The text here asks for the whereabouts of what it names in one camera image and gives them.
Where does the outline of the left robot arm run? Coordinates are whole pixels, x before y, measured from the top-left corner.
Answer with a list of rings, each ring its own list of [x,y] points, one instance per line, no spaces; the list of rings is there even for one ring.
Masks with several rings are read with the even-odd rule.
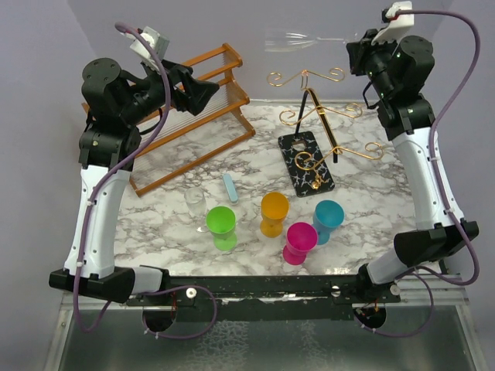
[[[79,140],[80,208],[70,253],[63,268],[49,275],[51,288],[117,303],[141,293],[154,305],[170,298],[165,270],[114,263],[121,199],[134,158],[147,146],[137,125],[160,111],[160,131],[171,107],[197,115],[220,87],[196,80],[192,68],[166,60],[157,70],[144,70],[146,77],[139,79],[110,58],[91,61],[83,69],[82,94],[89,111]]]

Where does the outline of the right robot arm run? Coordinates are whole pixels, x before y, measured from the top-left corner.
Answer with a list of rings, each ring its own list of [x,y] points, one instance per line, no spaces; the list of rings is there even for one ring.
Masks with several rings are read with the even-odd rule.
[[[435,65],[432,44],[421,36],[401,41],[376,41],[369,29],[362,39],[347,43],[350,71],[367,76],[379,96],[374,105],[404,166],[415,208],[415,230],[399,233],[393,247],[360,267],[355,292],[372,302],[395,278],[425,262],[452,256],[479,234],[477,222],[465,219],[449,187],[440,160],[438,136],[432,130],[435,115],[422,95]]]

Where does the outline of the wooden shelf rack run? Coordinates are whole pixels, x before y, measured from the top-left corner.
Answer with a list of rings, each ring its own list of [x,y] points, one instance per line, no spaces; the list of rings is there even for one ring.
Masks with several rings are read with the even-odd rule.
[[[220,89],[197,116],[169,112],[165,127],[135,159],[130,184],[139,197],[255,135],[241,111],[250,98],[234,76],[234,69],[243,65],[241,55],[224,43],[185,65],[200,74],[199,80]]]

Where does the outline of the light blue nail file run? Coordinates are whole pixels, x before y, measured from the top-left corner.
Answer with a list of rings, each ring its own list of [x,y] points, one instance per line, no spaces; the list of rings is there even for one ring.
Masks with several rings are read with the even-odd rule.
[[[234,185],[234,181],[233,179],[231,178],[230,174],[223,174],[223,182],[224,182],[224,186],[225,186],[225,189],[226,189],[226,192],[227,192],[227,195],[228,195],[228,199],[230,200],[230,202],[232,204],[237,204],[238,203],[238,194],[237,194],[237,190],[235,188],[235,185]]]

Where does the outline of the green plastic goblet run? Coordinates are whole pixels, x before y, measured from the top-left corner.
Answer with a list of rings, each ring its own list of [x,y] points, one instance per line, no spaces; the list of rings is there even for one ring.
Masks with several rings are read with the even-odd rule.
[[[212,208],[206,216],[206,224],[218,250],[230,251],[236,246],[236,216],[232,209],[226,206]]]

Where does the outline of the orange plastic goblet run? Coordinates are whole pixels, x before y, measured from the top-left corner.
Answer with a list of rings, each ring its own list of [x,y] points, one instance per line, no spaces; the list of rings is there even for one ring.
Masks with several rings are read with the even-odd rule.
[[[282,233],[283,222],[289,211],[288,199],[280,192],[270,192],[261,201],[260,231],[269,238]]]

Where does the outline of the blue plastic goblet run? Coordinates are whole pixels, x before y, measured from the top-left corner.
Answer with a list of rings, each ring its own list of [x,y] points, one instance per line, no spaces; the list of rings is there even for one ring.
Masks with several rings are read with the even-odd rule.
[[[316,205],[312,216],[312,225],[318,235],[318,245],[327,243],[330,234],[337,229],[345,219],[343,207],[333,200],[323,200]]]

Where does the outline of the pink plastic goblet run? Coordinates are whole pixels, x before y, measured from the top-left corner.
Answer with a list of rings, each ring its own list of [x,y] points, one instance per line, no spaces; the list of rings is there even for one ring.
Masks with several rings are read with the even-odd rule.
[[[284,260],[291,265],[300,265],[318,242],[318,233],[309,223],[293,223],[287,230],[285,246],[282,251]]]

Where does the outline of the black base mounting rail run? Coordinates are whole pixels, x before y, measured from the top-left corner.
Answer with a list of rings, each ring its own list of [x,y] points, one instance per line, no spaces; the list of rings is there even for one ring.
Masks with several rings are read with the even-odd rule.
[[[398,303],[399,290],[391,284],[366,294],[356,289],[356,276],[171,276],[166,288],[178,288],[173,294],[138,294],[126,305],[152,309],[176,309],[181,321],[209,321],[213,314],[209,290],[217,302],[219,321],[282,321],[353,318],[354,305],[377,302]]]

